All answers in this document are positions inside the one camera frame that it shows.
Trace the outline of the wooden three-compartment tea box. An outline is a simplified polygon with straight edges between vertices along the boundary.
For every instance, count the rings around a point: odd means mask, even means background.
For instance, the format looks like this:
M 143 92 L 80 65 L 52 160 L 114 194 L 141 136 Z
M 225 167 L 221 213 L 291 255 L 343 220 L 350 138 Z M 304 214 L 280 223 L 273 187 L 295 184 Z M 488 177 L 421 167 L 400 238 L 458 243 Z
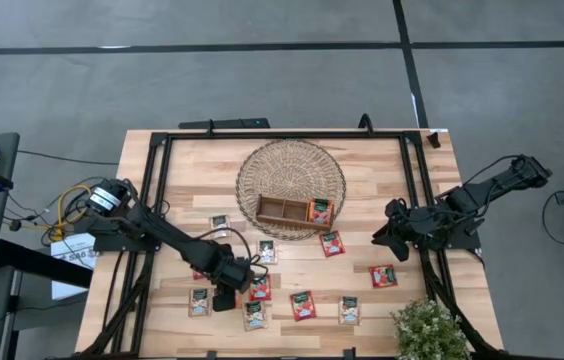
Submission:
M 260 195 L 256 207 L 256 219 L 259 222 L 290 226 L 300 229 L 329 231 L 335 218 L 333 209 L 330 225 L 319 225 L 307 220 L 310 200 L 293 200 Z

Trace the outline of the round woven straw placemat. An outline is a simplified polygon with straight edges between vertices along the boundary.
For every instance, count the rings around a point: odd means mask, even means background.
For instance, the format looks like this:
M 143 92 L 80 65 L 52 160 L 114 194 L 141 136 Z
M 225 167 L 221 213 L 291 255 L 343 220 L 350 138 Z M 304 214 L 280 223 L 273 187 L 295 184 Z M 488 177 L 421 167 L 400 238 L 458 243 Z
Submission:
M 236 201 L 247 221 L 278 240 L 301 241 L 316 230 L 263 223 L 256 219 L 259 196 L 310 201 L 328 199 L 338 215 L 346 199 L 346 180 L 336 159 L 324 148 L 299 139 L 269 142 L 252 152 L 236 178 Z

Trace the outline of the black support beam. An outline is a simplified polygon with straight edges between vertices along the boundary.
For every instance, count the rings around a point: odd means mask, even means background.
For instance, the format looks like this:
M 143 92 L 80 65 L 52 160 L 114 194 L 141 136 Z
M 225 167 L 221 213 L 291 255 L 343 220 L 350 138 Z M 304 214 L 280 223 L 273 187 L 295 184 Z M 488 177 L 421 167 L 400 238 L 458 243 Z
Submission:
M 93 276 L 88 268 L 0 239 L 0 267 L 4 266 L 83 288 L 90 286 Z

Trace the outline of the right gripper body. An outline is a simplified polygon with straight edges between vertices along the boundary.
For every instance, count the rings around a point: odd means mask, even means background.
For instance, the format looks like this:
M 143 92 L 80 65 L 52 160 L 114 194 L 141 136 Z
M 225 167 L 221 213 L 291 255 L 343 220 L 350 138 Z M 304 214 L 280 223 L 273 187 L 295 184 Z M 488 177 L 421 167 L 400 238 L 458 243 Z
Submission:
M 432 242 L 436 237 L 439 216 L 435 206 L 410 208 L 407 211 L 407 242 Z

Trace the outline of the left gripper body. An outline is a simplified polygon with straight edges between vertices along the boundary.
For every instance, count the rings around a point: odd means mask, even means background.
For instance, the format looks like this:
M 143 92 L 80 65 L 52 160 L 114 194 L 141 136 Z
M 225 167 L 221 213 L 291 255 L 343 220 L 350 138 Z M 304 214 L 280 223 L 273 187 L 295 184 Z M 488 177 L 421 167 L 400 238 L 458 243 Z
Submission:
M 214 269 L 214 283 L 244 293 L 254 280 L 251 260 L 245 257 L 222 255 Z

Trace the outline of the green plant in black pot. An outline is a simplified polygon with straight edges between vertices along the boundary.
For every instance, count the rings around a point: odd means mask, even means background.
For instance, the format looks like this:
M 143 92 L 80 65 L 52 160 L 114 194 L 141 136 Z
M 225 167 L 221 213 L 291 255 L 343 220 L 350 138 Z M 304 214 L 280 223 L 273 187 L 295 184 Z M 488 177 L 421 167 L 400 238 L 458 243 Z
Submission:
M 432 300 L 413 300 L 391 313 L 398 360 L 470 360 L 461 319 Z

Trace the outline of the long black bar device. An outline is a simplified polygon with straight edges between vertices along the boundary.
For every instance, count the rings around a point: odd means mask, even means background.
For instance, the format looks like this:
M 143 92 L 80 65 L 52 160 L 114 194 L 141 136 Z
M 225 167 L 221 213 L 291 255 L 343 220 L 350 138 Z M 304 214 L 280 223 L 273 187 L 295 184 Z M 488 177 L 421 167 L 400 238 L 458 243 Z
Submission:
M 268 129 L 270 124 L 267 118 L 209 119 L 178 124 L 178 128 L 182 130 L 208 129 L 210 127 L 217 129 Z

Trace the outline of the white printed paper sheet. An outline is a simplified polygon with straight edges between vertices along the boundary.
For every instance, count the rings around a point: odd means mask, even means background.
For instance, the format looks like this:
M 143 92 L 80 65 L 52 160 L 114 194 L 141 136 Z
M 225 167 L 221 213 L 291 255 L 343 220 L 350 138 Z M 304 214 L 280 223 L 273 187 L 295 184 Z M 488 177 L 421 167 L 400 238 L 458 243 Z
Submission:
M 94 251 L 95 237 L 88 233 L 81 233 L 66 237 L 62 241 L 51 244 L 51 256 L 70 262 L 90 270 L 95 268 L 98 255 Z M 51 299 L 54 301 L 64 300 L 82 293 L 85 287 L 70 285 L 67 283 L 51 282 Z

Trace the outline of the beige vanilla tea packet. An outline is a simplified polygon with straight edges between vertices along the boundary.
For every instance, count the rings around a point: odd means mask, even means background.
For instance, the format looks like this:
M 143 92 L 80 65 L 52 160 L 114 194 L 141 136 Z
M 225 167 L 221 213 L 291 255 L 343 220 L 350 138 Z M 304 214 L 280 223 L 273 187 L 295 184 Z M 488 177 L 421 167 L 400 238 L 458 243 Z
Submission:
M 267 313 L 263 301 L 243 304 L 243 321 L 246 331 L 265 329 L 268 327 Z
M 277 245 L 274 240 L 260 240 L 257 243 L 259 264 L 274 265 L 278 262 Z
M 360 302 L 357 297 L 343 296 L 340 299 L 338 321 L 341 325 L 358 326 L 360 324 Z
M 210 315 L 211 301 L 208 289 L 197 288 L 190 291 L 188 313 L 190 317 Z
M 217 215 L 210 218 L 211 236 L 213 239 L 231 236 L 230 219 L 228 215 Z

